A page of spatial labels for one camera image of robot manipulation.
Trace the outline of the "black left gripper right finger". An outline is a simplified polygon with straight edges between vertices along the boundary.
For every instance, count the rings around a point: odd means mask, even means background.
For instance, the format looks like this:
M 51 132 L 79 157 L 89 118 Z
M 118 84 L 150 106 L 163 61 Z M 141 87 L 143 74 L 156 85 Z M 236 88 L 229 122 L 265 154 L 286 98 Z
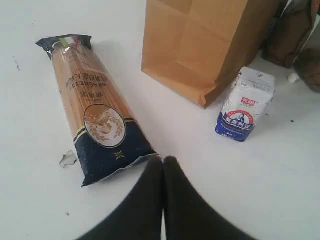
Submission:
M 216 212 L 195 190 L 178 160 L 163 160 L 164 219 L 168 240 L 252 240 Z

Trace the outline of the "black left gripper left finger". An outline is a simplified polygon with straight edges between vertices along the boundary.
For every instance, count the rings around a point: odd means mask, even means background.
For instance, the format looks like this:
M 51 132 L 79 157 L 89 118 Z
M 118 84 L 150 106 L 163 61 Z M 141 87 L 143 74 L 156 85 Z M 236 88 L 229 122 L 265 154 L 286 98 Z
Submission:
M 160 240 L 163 219 L 163 163 L 148 160 L 137 183 L 122 203 L 81 240 Z

